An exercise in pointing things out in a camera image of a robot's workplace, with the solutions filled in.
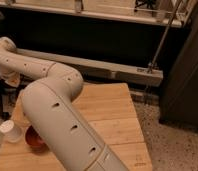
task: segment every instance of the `black wall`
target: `black wall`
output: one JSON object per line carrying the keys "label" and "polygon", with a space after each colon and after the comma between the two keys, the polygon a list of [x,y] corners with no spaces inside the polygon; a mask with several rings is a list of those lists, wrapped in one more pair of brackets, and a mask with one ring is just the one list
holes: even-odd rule
{"label": "black wall", "polygon": [[[20,48],[146,67],[164,27],[0,8],[0,36]],[[172,28],[158,65],[167,75],[189,28]]]}

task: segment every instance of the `metal bracket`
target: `metal bracket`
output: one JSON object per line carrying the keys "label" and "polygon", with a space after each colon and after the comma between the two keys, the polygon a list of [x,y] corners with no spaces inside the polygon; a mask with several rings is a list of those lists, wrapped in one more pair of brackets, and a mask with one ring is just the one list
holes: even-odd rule
{"label": "metal bracket", "polygon": [[81,13],[83,10],[83,2],[82,0],[75,0],[75,12]]}

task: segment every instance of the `robot arm segment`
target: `robot arm segment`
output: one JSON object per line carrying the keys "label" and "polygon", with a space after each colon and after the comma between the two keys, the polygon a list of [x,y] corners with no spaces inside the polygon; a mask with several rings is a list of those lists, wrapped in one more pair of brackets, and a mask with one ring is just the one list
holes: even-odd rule
{"label": "robot arm segment", "polygon": [[22,73],[33,79],[22,94],[24,113],[68,171],[128,171],[73,107],[83,79],[72,67],[15,54],[8,38],[0,39],[0,74]]}

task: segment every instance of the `black cabinet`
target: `black cabinet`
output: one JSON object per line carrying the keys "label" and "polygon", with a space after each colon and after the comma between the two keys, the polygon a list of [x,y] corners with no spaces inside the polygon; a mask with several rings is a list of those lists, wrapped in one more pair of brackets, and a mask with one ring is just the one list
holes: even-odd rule
{"label": "black cabinet", "polygon": [[198,127],[198,6],[192,18],[192,31],[163,85],[160,119]]}

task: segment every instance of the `metal pole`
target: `metal pole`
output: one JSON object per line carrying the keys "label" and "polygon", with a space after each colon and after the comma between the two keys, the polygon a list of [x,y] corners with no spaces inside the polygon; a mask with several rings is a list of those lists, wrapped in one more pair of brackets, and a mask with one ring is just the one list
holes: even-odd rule
{"label": "metal pole", "polygon": [[173,19],[174,19],[175,15],[176,15],[176,12],[177,12],[178,7],[179,7],[179,5],[180,5],[181,2],[182,2],[182,0],[177,0],[176,3],[175,3],[175,7],[173,8],[172,15],[169,18],[168,24],[167,24],[167,26],[165,28],[165,31],[164,31],[164,34],[163,34],[163,36],[161,38],[161,41],[160,41],[159,46],[158,46],[158,49],[156,50],[155,56],[153,57],[152,62],[150,62],[149,65],[148,65],[148,72],[149,73],[152,72],[152,69],[156,65],[157,58],[158,58],[158,56],[159,56],[159,54],[161,52],[161,49],[163,47],[164,41],[166,39],[166,36],[168,34],[169,28],[172,25]]}

